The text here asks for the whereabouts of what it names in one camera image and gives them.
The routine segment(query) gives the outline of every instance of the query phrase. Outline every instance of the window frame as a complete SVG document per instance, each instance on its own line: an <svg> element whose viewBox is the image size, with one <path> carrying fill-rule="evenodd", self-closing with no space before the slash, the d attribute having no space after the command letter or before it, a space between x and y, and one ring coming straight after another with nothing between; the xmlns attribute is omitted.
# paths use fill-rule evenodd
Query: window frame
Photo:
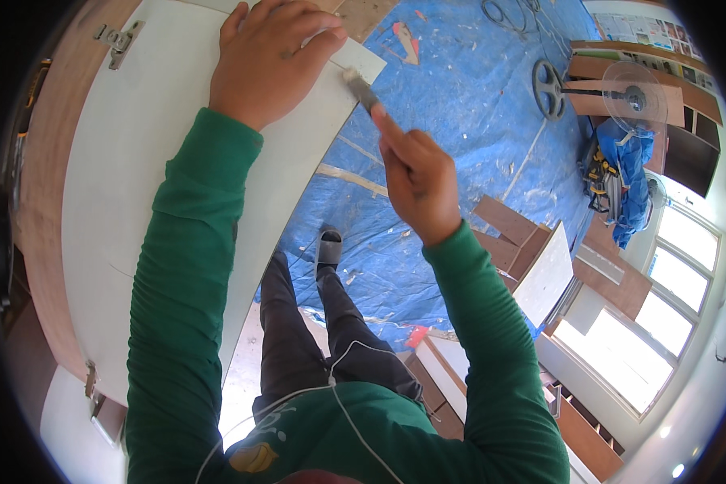
<svg viewBox="0 0 726 484"><path fill-rule="evenodd" d="M605 388L605 391L607 391L613 398L616 400L622 408L626 410L627 413L630 414L630 416L634 417L638 421L642 421L643 418L656 406L656 403L659 401L661 396L663 395L664 391L668 388L668 385L672 381L672 379L675 376L675 373L678 372L678 369L680 368L680 362L683 360L685 355L688 353L691 342L694 340L694 334L697 331L697 328L699 326L699 323L701 322L702 317L705 313L705 306L707 303L707 300L710 297L710 294L712 292L712 288L716 279L716 270L718 268L718 260L721 256L721 241L722 241L722 233L709 221L706 219L700 217L698 214L694 213L689 208L683 206L682 204L678 203L676 200L668 199L667 205L663 208L663 210L667 210L667 208L671 208L674 210L679 211L682 215L685 215L687 218L690 218L691 220L697 222L701 227L705 228L708 232L710 232L712 235L714 235L717 238L718 244L716 247L716 261L713 264L713 269L710 270L707 267L703 266L701 263L699 263L696 259L688 255L685 251L681 250L680 248L676 247L672 243L664 240L663 238L659 237L659 227L661 225L661 221L663 218L663 212L662 215L659 217L659 220L657 222L657 234L653 239L653 243L651 244L651 247L648 251L648 256L646 257L646 263L643 267L646 268L645 272L643 273L643 276L646 276L648 280L651 281L651 289L649 293L653 293L656 296L659 297L665 304L672 307L676 312L678 312L680 315L682 315L686 321L688 321L691 324L691 331L688 334L688 338L686 338L685 343L683 343L683 348L680 350L679 355L675 355L672 353L669 349L667 349L661 342L659 342L656 338L653 337L651 333L649 333L643 326L641 326L636 321L632 321L629 319L626 315L623 315L618 309L616 309L612 305L605 305L603 306L603 311L607 311L611 316L613 316L619 323L623 324L625 327L629 329L632 333L634 333L638 338L643 340L644 343L648 344L648 346L655 351L659 356L661 356L665 362L667 362L672 367L672 372L670 372L670 375L668 376L667 380L664 382L664 384L661 386L659 391L657 392L656 396L651 400L648 407L645 409L645 411L640 412L638 411L613 385L611 385L605 378L597 372L594 367L592 367L589 363L584 361L583 358L581 358L580 355L578 355L573 349L570 348L567 343L562 342L562 340L559 339L558 336L555 338L552 338L552 340L557 344L559 348L561 348L568 356L571 357L571 359L575 360L576 363L578 363L584 371L589 374L592 380L597 382L600 386ZM675 294L670 291L668 288L664 287L663 285L659 284L656 280L648 276L648 268L650 267L652 261L653 261L653 255L656 252L657 247L661 247L664 250L668 251L670 254L672 254L674 257L678 258L682 262L686 263L687 266L691 267L697 273L699 273L701 276L704 276L707 280L707 287L705 288L705 295L702 298L701 305L699 307L699 311L694 311L694 309L686 304L684 301L682 301L679 297L675 296ZM576 289L576 294L578 293L578 290L580 290L580 286L583 284L580 284Z"/></svg>

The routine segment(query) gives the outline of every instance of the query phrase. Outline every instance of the person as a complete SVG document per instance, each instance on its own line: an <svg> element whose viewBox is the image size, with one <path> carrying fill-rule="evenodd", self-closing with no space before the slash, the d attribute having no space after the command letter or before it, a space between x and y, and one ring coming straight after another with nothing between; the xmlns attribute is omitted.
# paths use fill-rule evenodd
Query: person
<svg viewBox="0 0 726 484"><path fill-rule="evenodd" d="M436 433L419 387L362 323L335 275L341 237L329 228L319 236L328 244L320 244L327 249L318 254L317 284L334 353L350 352L335 360L335 385L296 317L290 273L276 253L262 286L265 385L254 403L254 413L267 413L247 438L221 449L217 351L244 181L258 162L259 132L296 107L346 38L338 17L298 1L263 0L250 12L242 2L221 27L209 106L167 162L135 275L127 480L568 482L532 338L460 216L454 161L424 132L402 131L381 104L371 117L392 207L421 238L470 362L464 440ZM306 386L323 388L269 407Z"/></svg>

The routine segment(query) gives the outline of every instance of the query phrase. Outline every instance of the gray slipper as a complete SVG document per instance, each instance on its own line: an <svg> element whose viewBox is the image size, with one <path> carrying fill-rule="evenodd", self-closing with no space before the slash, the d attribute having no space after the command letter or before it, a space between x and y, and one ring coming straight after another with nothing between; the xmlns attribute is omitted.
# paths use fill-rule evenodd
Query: gray slipper
<svg viewBox="0 0 726 484"><path fill-rule="evenodd" d="M323 267L332 267L334 271L341 260L342 238L336 227L326 225L317 234L317 251L315 252L314 276Z"/></svg>

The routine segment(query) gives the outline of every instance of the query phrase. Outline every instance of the left hand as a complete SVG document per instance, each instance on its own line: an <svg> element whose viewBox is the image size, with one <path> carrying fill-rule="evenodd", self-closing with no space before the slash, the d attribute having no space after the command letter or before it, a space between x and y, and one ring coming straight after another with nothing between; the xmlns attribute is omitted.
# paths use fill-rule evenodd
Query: left hand
<svg viewBox="0 0 726 484"><path fill-rule="evenodd" d="M210 109L255 131L282 118L307 96L346 41L340 25L341 19L311 2L262 0L249 14L248 4L240 2L221 27Z"/></svg>

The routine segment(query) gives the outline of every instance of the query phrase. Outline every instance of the green long-sleeve shirt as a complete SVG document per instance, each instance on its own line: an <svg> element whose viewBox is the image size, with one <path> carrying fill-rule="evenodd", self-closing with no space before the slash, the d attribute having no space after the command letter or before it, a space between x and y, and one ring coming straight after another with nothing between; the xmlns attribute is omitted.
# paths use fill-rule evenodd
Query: green long-sleeve shirt
<svg viewBox="0 0 726 484"><path fill-rule="evenodd" d="M244 181L262 142L203 108L167 163L132 293L129 482L193 482L221 440L217 352ZM423 255L471 363L465 440L439 437L420 405L367 382L337 386L352 420L407 483L567 482L567 453L543 398L532 339L489 254L463 222ZM301 469L393 481L330 390L277 407L245 440L216 451L201 481L273 483Z"/></svg>

